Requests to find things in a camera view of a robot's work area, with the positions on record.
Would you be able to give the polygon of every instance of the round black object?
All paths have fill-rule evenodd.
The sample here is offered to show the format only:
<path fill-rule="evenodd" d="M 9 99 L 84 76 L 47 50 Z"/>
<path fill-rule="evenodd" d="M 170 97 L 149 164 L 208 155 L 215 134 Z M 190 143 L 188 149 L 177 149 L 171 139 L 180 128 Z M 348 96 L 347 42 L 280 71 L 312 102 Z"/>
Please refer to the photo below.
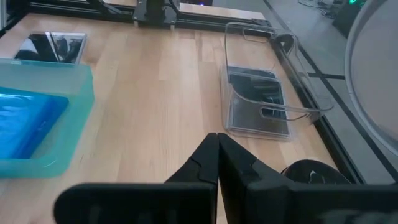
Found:
<path fill-rule="evenodd" d="M 333 167 L 310 159 L 293 163 L 282 171 L 282 175 L 305 184 L 351 184 Z"/>

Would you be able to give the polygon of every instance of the transparent plastic bin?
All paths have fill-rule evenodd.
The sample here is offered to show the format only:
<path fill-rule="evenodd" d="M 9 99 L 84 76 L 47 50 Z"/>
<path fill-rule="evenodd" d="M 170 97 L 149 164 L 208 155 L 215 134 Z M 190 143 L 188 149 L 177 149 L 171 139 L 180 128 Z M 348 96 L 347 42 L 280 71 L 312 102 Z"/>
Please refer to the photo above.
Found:
<path fill-rule="evenodd" d="M 290 139 L 332 109 L 329 97 L 315 93 L 290 32 L 231 22 L 224 44 L 222 115 L 232 134 Z"/>
<path fill-rule="evenodd" d="M 0 87 L 63 96 L 68 105 L 29 159 L 0 159 L 0 177 L 53 177 L 67 170 L 94 102 L 87 65 L 0 59 Z"/>

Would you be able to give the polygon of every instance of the clear plastic container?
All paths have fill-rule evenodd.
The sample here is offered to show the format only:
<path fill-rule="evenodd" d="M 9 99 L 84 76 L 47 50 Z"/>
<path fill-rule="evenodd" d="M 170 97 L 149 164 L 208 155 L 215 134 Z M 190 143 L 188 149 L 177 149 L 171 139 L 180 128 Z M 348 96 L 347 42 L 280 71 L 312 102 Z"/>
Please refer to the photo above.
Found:
<path fill-rule="evenodd" d="M 289 139 L 332 109 L 329 97 L 314 92 L 293 34 L 231 22 L 224 44 L 222 114 L 232 134 Z"/>

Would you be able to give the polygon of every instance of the wooden table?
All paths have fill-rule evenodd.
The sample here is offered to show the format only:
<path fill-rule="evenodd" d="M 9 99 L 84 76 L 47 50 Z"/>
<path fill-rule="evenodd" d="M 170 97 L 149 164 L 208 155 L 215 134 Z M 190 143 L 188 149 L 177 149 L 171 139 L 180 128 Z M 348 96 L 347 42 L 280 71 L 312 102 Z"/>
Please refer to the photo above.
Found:
<path fill-rule="evenodd" d="M 54 200 L 77 183 L 163 182 L 207 133 L 225 132 L 223 34 L 29 14 L 0 39 L 0 57 L 12 58 L 32 31 L 88 34 L 81 63 L 93 71 L 95 103 L 66 173 L 0 180 L 1 223 L 53 223 Z M 335 166 L 313 126 L 291 142 L 233 138 L 277 171 L 306 158 Z M 218 223 L 226 223 L 221 194 Z"/>

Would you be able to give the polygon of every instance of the gray floor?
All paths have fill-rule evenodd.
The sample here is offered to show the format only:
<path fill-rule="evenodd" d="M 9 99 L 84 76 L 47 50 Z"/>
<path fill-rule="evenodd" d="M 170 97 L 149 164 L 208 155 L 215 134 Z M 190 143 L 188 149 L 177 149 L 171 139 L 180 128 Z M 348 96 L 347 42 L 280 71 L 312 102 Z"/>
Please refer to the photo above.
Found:
<path fill-rule="evenodd" d="M 311 56 L 316 66 L 323 74 L 344 75 L 344 55 L 346 38 L 332 26 L 332 20 L 321 15 L 318 9 L 303 6 L 297 0 L 266 0 L 271 8 L 279 15 L 287 27 L 299 38 L 303 48 Z M 283 28 L 275 15 L 263 0 L 214 0 L 214 6 L 257 11 L 263 13 L 264 17 L 274 27 Z M 314 72 L 313 68 L 299 55 L 307 72 Z M 311 78 L 317 91 L 323 95 L 333 97 L 325 84 L 319 78 Z M 360 174 L 368 184 L 391 184 L 394 182 L 390 173 L 382 164 L 380 156 L 374 153 L 368 141 L 363 138 L 358 128 L 355 127 L 353 119 L 349 119 L 347 108 L 353 114 L 353 118 L 362 122 L 356 114 L 353 104 L 349 98 L 345 80 L 329 79 L 326 81 L 337 92 L 338 99 L 334 98 L 335 107 L 326 114 L 326 118 L 338 135 L 352 161 L 358 168 Z M 382 155 L 398 169 L 398 157 L 389 152 L 378 141 L 370 135 L 370 141 L 376 143 Z"/>

